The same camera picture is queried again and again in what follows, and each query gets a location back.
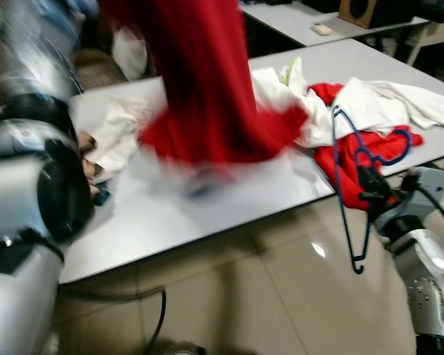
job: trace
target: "red garment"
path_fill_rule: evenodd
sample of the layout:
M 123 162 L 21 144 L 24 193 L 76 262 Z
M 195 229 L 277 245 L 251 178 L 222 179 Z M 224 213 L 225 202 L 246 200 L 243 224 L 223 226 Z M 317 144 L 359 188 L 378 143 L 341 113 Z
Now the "red garment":
M 141 30 L 163 76 L 168 110 L 140 136 L 161 157 L 255 162 L 298 137 L 300 107 L 256 110 L 237 0 L 100 2 Z
M 311 85 L 308 89 L 313 89 L 317 96 L 319 96 L 326 106 L 331 106 L 335 97 L 343 88 L 342 84 L 326 84 L 319 83 Z
M 405 129 L 411 133 L 409 126 L 398 126 L 397 128 Z M 391 160 L 399 156 L 406 148 L 406 140 L 402 135 L 391 133 L 386 137 L 382 137 L 376 132 L 360 132 L 360 135 L 366 147 L 370 149 L 373 155 L 381 155 L 386 160 Z M 423 143 L 423 138 L 420 135 L 412 133 L 411 137 L 413 146 L 418 146 Z M 358 147 L 359 143 L 353 133 L 337 140 L 340 165 L 339 178 L 344 205 L 350 209 L 366 211 L 369 206 L 368 203 L 361 201 L 359 198 L 359 194 L 363 190 L 359 185 L 357 165 L 354 158 L 354 152 Z M 327 177 L 336 189 L 334 147 L 320 146 L 316 149 L 314 159 L 327 174 Z M 359 159 L 360 165 L 369 166 L 369 159 L 366 155 L 360 155 Z

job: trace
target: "white table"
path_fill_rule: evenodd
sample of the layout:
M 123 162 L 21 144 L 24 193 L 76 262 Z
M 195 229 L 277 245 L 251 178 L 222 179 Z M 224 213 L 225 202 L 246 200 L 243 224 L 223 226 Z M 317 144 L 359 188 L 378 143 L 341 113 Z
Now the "white table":
M 275 6 L 267 4 L 242 5 L 241 9 L 254 20 L 306 47 L 428 23 L 423 18 L 415 17 L 410 22 L 368 30 L 338 18 L 337 13 L 320 13 L 298 1 Z M 316 23 L 325 24 L 332 29 L 332 33 L 318 35 L 311 30 L 311 26 Z
M 256 58 L 250 66 L 279 70 L 297 56 L 303 59 L 306 79 L 311 83 L 345 83 L 356 76 L 412 84 L 444 95 L 444 83 L 351 39 Z M 159 78 L 93 90 L 75 101 L 76 126 L 92 129 L 104 117 L 111 97 L 128 96 L 145 98 L 156 107 L 164 104 Z M 444 157 L 444 129 L 416 131 L 425 138 L 425 145 L 385 169 L 385 174 Z M 115 183 L 112 200 L 97 211 L 84 235 L 69 247 L 61 283 L 90 277 L 334 193 L 310 158 L 289 152 L 253 166 L 237 183 L 198 198 L 158 191 L 160 177 L 152 158 L 138 153 L 132 159 Z

